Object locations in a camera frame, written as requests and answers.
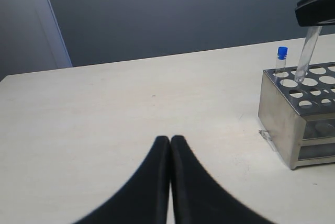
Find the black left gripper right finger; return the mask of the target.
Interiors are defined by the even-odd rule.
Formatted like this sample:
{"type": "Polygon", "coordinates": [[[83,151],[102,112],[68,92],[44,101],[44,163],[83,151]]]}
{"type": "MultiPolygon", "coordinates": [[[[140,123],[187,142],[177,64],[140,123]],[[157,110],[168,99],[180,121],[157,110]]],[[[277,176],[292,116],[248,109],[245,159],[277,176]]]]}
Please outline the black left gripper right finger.
{"type": "Polygon", "coordinates": [[[171,139],[175,223],[267,223],[224,190],[200,164],[186,139],[171,139]]]}

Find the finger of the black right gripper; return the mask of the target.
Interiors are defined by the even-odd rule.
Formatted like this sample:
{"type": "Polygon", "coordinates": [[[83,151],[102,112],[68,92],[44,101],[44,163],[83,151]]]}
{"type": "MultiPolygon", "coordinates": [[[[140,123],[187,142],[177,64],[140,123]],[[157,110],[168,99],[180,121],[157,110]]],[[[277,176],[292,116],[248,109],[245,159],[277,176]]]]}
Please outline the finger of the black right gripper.
{"type": "Polygon", "coordinates": [[[335,18],[335,0],[301,0],[295,8],[299,26],[332,26],[335,18]]]}

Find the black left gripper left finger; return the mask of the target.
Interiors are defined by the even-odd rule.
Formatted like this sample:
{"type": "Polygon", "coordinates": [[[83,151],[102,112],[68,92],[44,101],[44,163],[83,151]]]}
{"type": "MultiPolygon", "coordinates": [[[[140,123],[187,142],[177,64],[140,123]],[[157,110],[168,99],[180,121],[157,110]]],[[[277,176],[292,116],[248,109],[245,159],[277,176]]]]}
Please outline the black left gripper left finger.
{"type": "Polygon", "coordinates": [[[166,223],[170,190],[170,141],[156,137],[126,184],[77,223],[166,223]]]}

